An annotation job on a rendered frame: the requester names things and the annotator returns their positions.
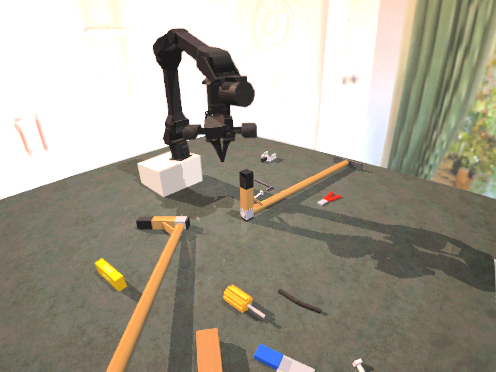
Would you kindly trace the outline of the yellow-handled screwdriver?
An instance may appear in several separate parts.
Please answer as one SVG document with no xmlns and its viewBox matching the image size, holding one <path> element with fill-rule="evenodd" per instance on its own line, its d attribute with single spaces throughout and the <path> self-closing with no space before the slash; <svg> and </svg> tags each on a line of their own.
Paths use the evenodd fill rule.
<svg viewBox="0 0 496 372">
<path fill-rule="evenodd" d="M 262 312 L 259 312 L 256 308 L 252 306 L 253 298 L 247 295 L 245 292 L 236 288 L 232 285 L 232 287 L 228 287 L 224 292 L 223 296 L 224 300 L 226 300 L 229 304 L 235 306 L 240 312 L 247 311 L 249 308 L 256 312 L 259 316 L 265 317 Z"/>
</svg>

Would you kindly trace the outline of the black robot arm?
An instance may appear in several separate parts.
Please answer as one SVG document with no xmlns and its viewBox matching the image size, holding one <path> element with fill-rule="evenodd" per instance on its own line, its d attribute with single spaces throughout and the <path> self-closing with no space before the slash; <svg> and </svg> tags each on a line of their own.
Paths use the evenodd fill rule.
<svg viewBox="0 0 496 372">
<path fill-rule="evenodd" d="M 179 86 L 178 66 L 185 52 L 196 61 L 196 67 L 206 78 L 207 104 L 249 107 L 255 98 L 253 85 L 247 82 L 246 75 L 240 75 L 230 53 L 218 47 L 208 46 L 196 38 L 188 29 L 175 28 L 157 38 L 153 53 L 163 70 L 168 116 L 165 120 L 164 144 L 169 145 L 172 158 L 169 161 L 182 161 L 193 156 L 187 140 L 183 140 L 183 130 L 189 119 L 182 111 L 182 98 Z M 207 112 L 207 113 L 206 113 Z M 206 139 L 217 139 L 234 131 L 232 115 L 205 112 L 204 130 Z"/>
</svg>

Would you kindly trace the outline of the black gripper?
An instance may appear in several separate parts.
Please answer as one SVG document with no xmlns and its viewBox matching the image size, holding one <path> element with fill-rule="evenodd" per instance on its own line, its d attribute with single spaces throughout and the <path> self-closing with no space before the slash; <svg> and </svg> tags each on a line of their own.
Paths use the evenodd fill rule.
<svg viewBox="0 0 496 372">
<path fill-rule="evenodd" d="M 207 106 L 208 106 L 208 111 L 211 111 L 211 115 L 220 113 L 219 110 L 224 110 L 226 116 L 231 115 L 229 105 L 207 104 Z M 242 123 L 241 127 L 234 127 L 234 131 L 226 132 L 226 136 L 223 137 L 222 140 L 223 141 L 222 148 L 221 148 L 220 138 L 206 140 L 207 142 L 210 142 L 213 145 L 221 162 L 224 162 L 225 160 L 226 151 L 230 141 L 235 140 L 235 133 L 241 133 L 241 135 L 244 138 L 255 138 L 257 137 L 257 125 L 255 122 Z M 182 135 L 183 135 L 183 140 L 195 140 L 198 137 L 198 135 L 205 135 L 205 130 L 201 124 L 188 124 L 183 130 Z"/>
</svg>

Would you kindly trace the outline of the orange flat bar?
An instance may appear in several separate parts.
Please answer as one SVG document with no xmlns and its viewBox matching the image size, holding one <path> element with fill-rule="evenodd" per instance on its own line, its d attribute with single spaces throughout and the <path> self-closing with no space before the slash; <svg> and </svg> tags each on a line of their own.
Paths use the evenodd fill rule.
<svg viewBox="0 0 496 372">
<path fill-rule="evenodd" d="M 223 372 L 218 328 L 196 332 L 198 372 Z"/>
</svg>

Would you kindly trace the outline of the yellow rectangular block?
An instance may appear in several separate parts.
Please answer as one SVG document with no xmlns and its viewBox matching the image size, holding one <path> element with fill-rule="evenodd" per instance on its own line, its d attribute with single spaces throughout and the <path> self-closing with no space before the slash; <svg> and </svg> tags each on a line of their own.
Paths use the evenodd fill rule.
<svg viewBox="0 0 496 372">
<path fill-rule="evenodd" d="M 121 291 L 127 287 L 124 276 L 106 261 L 99 259 L 99 261 L 95 262 L 95 264 L 99 274 L 101 274 L 110 284 L 112 284 L 116 290 Z"/>
</svg>

